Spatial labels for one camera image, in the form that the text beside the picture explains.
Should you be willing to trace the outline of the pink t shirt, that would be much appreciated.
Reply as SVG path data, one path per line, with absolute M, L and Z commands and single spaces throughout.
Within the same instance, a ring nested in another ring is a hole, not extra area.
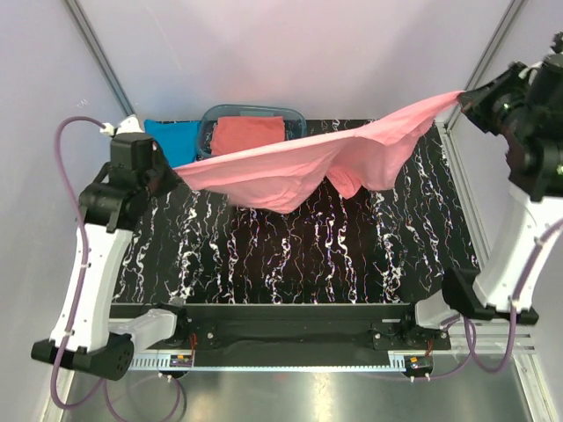
M 194 191 L 279 214 L 296 210 L 324 179 L 346 199 L 362 187 L 391 190 L 418 140 L 457 96 L 443 93 L 358 128 L 216 156 L 175 171 Z

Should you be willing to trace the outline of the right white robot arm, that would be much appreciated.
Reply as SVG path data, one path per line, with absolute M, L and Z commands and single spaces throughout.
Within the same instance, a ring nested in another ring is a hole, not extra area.
M 430 329 L 455 315 L 533 325 L 537 278 L 562 228 L 562 56 L 508 70 L 457 98 L 462 114 L 484 133 L 505 138 L 511 201 L 500 235 L 480 271 L 449 269 L 439 292 L 413 306 L 399 326 L 402 343 L 419 348 Z

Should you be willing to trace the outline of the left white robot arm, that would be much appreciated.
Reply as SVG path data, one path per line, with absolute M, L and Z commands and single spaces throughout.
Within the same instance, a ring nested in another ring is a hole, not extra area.
M 117 381 L 135 353 L 164 341 L 182 347 L 190 336 L 186 312 L 159 304 L 114 327 L 113 291 L 135 226 L 150 200 L 176 186 L 172 169 L 145 133 L 110 142 L 110 160 L 79 195 L 77 251 L 62 311 L 48 338 L 32 346 L 34 360 Z

